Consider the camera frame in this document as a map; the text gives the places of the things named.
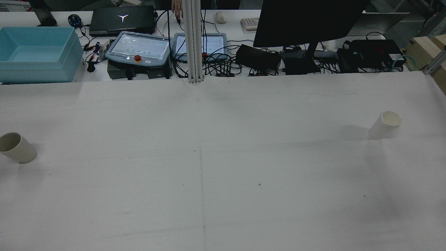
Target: white mouse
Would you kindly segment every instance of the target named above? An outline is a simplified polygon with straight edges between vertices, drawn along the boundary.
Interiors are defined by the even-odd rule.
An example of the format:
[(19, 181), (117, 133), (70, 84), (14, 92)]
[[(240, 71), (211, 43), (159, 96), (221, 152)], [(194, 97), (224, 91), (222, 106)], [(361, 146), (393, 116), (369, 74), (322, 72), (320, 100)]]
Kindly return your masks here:
[(227, 20), (223, 12), (219, 11), (215, 14), (215, 21), (219, 24), (226, 24)]

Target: black laptop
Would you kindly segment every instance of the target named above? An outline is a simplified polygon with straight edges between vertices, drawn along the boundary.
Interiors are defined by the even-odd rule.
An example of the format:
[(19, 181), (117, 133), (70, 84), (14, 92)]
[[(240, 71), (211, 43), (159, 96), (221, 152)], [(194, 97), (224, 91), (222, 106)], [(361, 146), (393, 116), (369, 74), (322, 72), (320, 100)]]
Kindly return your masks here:
[(152, 33), (153, 6), (99, 8), (93, 11), (89, 34), (92, 37), (116, 37), (123, 30)]

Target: white paper cup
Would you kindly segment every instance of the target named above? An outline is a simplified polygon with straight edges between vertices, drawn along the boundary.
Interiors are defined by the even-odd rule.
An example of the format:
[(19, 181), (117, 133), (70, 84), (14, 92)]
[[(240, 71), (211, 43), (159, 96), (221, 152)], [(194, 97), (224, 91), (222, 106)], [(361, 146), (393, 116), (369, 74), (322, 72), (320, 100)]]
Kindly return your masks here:
[(8, 133), (1, 136), (0, 153), (20, 163), (28, 163), (36, 157), (34, 147), (18, 133)]
[(378, 120), (368, 131), (368, 135), (372, 139), (391, 138), (395, 135), (401, 123), (402, 119), (398, 114), (391, 111), (382, 112)]

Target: white keyboard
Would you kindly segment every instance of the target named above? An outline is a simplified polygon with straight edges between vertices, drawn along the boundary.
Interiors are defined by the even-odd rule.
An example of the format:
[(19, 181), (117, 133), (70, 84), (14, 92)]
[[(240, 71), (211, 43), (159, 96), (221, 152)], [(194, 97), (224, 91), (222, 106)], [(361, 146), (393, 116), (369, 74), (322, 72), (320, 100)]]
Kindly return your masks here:
[(241, 25), (245, 30), (257, 30), (257, 25), (259, 24), (259, 18), (258, 17), (251, 17), (251, 18), (242, 18), (240, 20)]

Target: cup rim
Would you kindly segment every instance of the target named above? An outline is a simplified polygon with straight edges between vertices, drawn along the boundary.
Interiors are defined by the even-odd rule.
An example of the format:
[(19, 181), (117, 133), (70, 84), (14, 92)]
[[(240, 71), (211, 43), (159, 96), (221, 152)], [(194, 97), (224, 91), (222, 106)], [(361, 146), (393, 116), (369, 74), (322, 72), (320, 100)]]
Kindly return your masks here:
[(8, 135), (8, 134), (17, 134), (17, 135), (20, 136), (20, 140), (19, 140), (19, 142), (17, 143), (17, 145), (16, 145), (15, 147), (13, 147), (12, 149), (10, 149), (10, 150), (8, 150), (8, 151), (0, 151), (0, 153), (8, 153), (8, 152), (11, 152), (11, 151), (13, 151), (14, 149), (16, 149), (16, 148), (20, 145), (20, 142), (22, 142), (22, 135), (21, 135), (20, 133), (16, 133), (16, 132), (9, 132), (9, 133), (3, 134), (3, 135), (0, 137), (0, 141), (1, 141), (1, 139), (2, 139), (4, 136), (6, 136), (6, 135)]
[[(387, 124), (386, 122), (384, 122), (384, 117), (383, 117), (383, 116), (384, 116), (385, 113), (387, 113), (387, 114), (391, 114), (391, 115), (395, 116), (395, 117), (397, 118), (397, 120), (398, 120), (398, 123), (396, 123), (396, 124), (394, 124), (394, 125), (390, 125), (390, 124)], [(402, 124), (402, 118), (401, 118), (401, 116), (400, 116), (399, 114), (397, 114), (396, 112), (393, 112), (393, 111), (385, 111), (385, 112), (382, 112), (382, 113), (380, 114), (380, 122), (381, 122), (381, 125), (382, 125), (382, 126), (389, 127), (389, 128), (398, 128), (398, 127), (400, 127), (401, 124)]]

